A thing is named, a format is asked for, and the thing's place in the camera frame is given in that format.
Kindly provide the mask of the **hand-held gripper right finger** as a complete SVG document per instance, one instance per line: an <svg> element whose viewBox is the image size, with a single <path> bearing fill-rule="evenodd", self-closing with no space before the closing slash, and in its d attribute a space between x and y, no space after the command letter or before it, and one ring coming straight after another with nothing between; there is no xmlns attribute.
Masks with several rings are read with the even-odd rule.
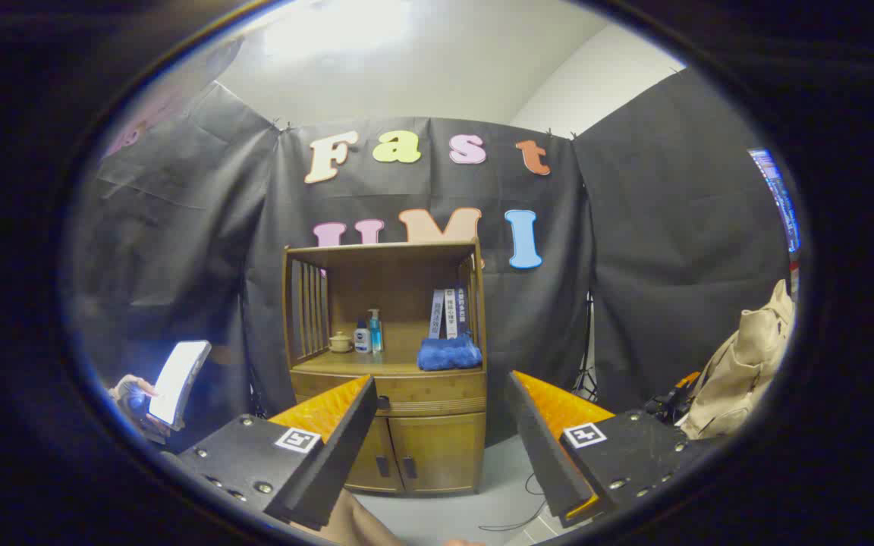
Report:
<svg viewBox="0 0 874 546"><path fill-rule="evenodd" d="M506 391L545 503L565 528L640 504L715 448L642 409L613 414L520 371Z"/></svg>

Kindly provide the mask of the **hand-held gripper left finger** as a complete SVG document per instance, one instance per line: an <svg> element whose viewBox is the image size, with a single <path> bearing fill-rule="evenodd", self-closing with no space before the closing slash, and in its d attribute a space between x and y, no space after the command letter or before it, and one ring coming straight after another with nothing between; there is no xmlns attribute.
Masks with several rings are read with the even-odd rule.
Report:
<svg viewBox="0 0 874 546"><path fill-rule="evenodd" d="M374 377L362 375L273 418L233 418L176 464L234 504L318 531L329 524L376 414Z"/></svg>

